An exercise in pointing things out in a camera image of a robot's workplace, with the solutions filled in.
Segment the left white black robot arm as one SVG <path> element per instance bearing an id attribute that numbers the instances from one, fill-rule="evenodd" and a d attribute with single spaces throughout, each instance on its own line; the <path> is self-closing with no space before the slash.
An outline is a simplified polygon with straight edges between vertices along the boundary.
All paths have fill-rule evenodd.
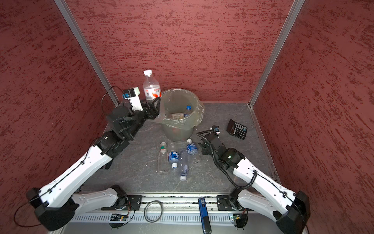
<path id="1" fill-rule="evenodd" d="M 82 194 L 78 190 L 97 170 L 110 168 L 113 159 L 129 146 L 146 120 L 159 116 L 160 101 L 158 97 L 143 102 L 141 110 L 116 107 L 107 116 L 111 130 L 95 140 L 82 158 L 49 184 L 27 192 L 26 197 L 42 226 L 48 231 L 55 231 L 74 217 L 92 210 L 130 207 L 127 193 L 118 185 L 90 194 Z"/>

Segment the small blue label bottle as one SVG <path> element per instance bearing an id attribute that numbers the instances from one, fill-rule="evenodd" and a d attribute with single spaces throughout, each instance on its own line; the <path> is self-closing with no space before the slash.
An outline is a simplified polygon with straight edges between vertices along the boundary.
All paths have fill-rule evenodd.
<path id="1" fill-rule="evenodd" d="M 168 148 L 168 162 L 171 164 L 172 169 L 178 168 L 179 148 L 174 142 Z"/>

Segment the orange white label bottle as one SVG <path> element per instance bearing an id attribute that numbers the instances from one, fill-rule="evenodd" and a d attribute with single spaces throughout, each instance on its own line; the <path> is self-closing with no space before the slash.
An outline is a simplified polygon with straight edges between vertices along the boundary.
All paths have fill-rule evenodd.
<path id="1" fill-rule="evenodd" d="M 182 120 L 184 118 L 184 113 L 173 113 L 170 117 L 172 120 Z"/>

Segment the blue label bottle cap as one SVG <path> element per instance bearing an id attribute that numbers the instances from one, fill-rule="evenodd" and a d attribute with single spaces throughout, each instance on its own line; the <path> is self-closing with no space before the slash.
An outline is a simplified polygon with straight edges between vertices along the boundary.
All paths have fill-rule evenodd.
<path id="1" fill-rule="evenodd" d="M 200 162 L 200 156 L 196 144 L 191 139 L 188 139 L 187 143 L 187 151 L 192 158 L 192 162 L 198 164 Z"/>

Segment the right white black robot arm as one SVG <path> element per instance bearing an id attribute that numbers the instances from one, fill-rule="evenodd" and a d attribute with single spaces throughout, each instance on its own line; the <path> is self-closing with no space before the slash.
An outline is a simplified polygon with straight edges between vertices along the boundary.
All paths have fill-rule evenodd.
<path id="1" fill-rule="evenodd" d="M 284 234 L 307 234 L 311 216 L 310 200 L 302 191 L 294 192 L 259 170 L 241 152 L 226 148 L 214 131 L 202 131 L 202 152 L 234 186 L 231 204 L 268 217 Z"/>

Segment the red white label water bottle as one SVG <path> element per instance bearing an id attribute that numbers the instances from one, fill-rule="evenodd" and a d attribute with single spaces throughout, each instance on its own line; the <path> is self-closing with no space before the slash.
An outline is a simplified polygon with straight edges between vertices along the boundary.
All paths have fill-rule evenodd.
<path id="1" fill-rule="evenodd" d="M 151 101 L 162 96 L 159 82 L 153 75 L 152 70 L 145 70 L 145 81 L 143 83 L 144 94 L 146 100 Z"/>

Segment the long clear bottle blue label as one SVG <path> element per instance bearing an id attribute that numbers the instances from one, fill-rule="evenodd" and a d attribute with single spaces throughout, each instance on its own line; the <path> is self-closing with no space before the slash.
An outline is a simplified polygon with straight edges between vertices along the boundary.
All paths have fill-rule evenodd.
<path id="1" fill-rule="evenodd" d="M 180 169 L 180 180 L 186 181 L 189 171 L 188 164 L 188 151 L 187 149 L 182 149 L 179 155 L 179 169 Z"/>

